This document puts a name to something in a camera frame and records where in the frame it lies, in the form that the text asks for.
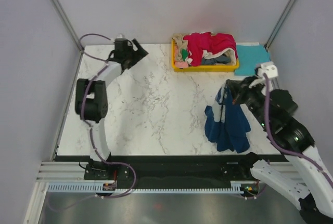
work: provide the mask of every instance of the marble table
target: marble table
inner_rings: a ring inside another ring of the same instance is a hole
[[[211,155],[216,144],[204,134],[204,109],[233,73],[176,73],[170,64],[169,44],[147,44],[149,55],[126,70],[107,88],[109,111],[106,137],[113,155]],[[86,52],[106,59],[113,45],[87,46]],[[84,55],[78,78],[91,78],[103,63]],[[66,113],[58,156],[89,155],[88,130],[75,113],[75,94]],[[250,122],[250,149],[258,154],[278,154],[252,113],[242,106]]]

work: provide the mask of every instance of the blue towel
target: blue towel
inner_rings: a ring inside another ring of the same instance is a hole
[[[253,76],[255,75],[254,68],[257,66],[257,64],[270,61],[270,54],[262,45],[237,45],[236,49],[239,60],[239,68],[235,71],[235,75]]]
[[[205,109],[207,116],[204,132],[211,142],[217,143],[217,151],[230,149],[237,153],[250,148],[246,132],[251,130],[240,105],[233,105],[230,89],[223,85],[213,106]]]

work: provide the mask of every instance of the gray floor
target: gray floor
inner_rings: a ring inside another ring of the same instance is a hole
[[[79,193],[48,195],[53,207],[62,208],[87,196]],[[62,213],[44,210],[46,224],[304,224],[296,208],[273,189],[257,200],[217,194],[132,194],[119,199],[89,199]]]

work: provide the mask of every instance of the red cloth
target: red cloth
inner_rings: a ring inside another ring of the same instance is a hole
[[[212,36],[211,32],[192,33],[184,36],[184,40],[188,41],[187,50],[191,53],[189,57],[193,59],[191,65],[194,67],[201,64],[203,50],[217,54],[226,48],[232,48],[235,51],[236,58],[238,58],[236,42],[230,34],[218,33]]]

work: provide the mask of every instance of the yellow basket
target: yellow basket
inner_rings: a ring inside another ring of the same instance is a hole
[[[178,68],[175,66],[175,41],[171,41],[171,66],[175,72],[234,72],[239,68],[239,60],[236,65],[199,65],[197,67]]]

